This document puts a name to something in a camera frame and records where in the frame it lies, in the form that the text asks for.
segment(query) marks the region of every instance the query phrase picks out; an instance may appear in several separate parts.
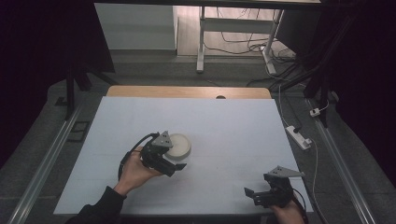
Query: table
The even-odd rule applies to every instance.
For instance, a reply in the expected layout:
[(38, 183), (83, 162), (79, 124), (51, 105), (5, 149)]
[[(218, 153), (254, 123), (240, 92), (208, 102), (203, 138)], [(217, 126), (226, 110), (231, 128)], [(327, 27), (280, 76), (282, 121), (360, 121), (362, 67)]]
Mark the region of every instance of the table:
[[(215, 99), (219, 95), (226, 99)], [(255, 206), (243, 188), (269, 190), (262, 174), (277, 165), (298, 170), (267, 89), (113, 86), (54, 213), (73, 215), (85, 203), (95, 203), (105, 185), (117, 182), (114, 171), (125, 150), (140, 135), (165, 128), (190, 138), (191, 154), (181, 161), (187, 166), (131, 192), (124, 215), (262, 215), (270, 211)], [(303, 180), (290, 182), (309, 202)], [(312, 212), (310, 203), (307, 210)]]

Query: dark floor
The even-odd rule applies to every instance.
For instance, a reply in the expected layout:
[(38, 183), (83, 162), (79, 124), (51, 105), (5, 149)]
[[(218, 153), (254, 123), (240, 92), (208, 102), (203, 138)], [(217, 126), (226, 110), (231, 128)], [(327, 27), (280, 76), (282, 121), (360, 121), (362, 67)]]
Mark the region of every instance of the dark floor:
[[(195, 73), (193, 58), (169, 56), (139, 57), (113, 55), (116, 75), (109, 75), (123, 85), (176, 85), (245, 87), (251, 79), (265, 74), (262, 59), (206, 59), (205, 72)], [(277, 64), (281, 71), (287, 64)], [(77, 122), (92, 122), (101, 97), (109, 85), (90, 76), (92, 89), (78, 92), (78, 100), (85, 99)], [(267, 79), (253, 83), (252, 88), (269, 87), (274, 82)], [(298, 86), (281, 95), (284, 119), (290, 125), (303, 125), (301, 134), (314, 139), (318, 150), (318, 173), (315, 185), (316, 198), (329, 223), (361, 223), (350, 200), (344, 183), (329, 156), (315, 121), (309, 116), (309, 107)], [(272, 94), (279, 104), (278, 94)], [(13, 156), (0, 170), (0, 223), (9, 220), (19, 199), (29, 184), (35, 170), (64, 124), (65, 107), (55, 105), (59, 97), (65, 97), (64, 81), (49, 89), (49, 99), (28, 134)], [(342, 155), (372, 210), (376, 223), (396, 223), (396, 189), (390, 184), (370, 152), (360, 139), (345, 125), (334, 110), (334, 102), (328, 109), (329, 130), (342, 151)], [(83, 138), (81, 133), (70, 133), (69, 140)], [(300, 170), (306, 173), (305, 185), (312, 193), (317, 151), (301, 151), (291, 140), (290, 145)], [(73, 169), (83, 143), (66, 141), (49, 177), (30, 211), (26, 223), (64, 223), (67, 217), (53, 215), (53, 210)], [(317, 213), (309, 214), (311, 223), (321, 223)]]

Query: wooden edge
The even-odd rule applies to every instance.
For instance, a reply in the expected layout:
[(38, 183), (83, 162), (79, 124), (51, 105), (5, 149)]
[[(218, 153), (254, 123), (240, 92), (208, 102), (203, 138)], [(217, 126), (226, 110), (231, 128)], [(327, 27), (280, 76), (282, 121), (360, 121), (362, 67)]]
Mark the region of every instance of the wooden edge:
[(208, 99), (224, 96), (226, 99), (272, 99), (265, 88), (176, 86), (112, 86), (106, 96)]

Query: sleeve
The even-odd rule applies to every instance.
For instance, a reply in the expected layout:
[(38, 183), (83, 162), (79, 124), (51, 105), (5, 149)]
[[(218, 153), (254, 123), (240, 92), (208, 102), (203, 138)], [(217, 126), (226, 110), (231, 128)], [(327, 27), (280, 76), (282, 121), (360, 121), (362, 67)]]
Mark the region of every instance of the sleeve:
[(110, 224), (120, 219), (120, 211), (125, 196), (119, 195), (111, 187), (106, 187), (102, 198), (95, 204), (85, 205), (75, 217), (67, 220), (66, 224)]

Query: hand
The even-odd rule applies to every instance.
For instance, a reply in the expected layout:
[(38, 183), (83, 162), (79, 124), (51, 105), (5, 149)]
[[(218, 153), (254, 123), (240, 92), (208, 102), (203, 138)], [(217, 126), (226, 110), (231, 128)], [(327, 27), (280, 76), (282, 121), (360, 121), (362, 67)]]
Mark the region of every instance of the hand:
[(304, 224), (300, 209), (294, 201), (290, 201), (283, 208), (276, 205), (270, 208), (274, 211), (279, 224)]
[(126, 196), (129, 191), (142, 186), (152, 177), (162, 175), (160, 172), (143, 165), (140, 160), (140, 150), (142, 150), (142, 147), (135, 149), (123, 166), (120, 181), (114, 187), (114, 190), (120, 195)]

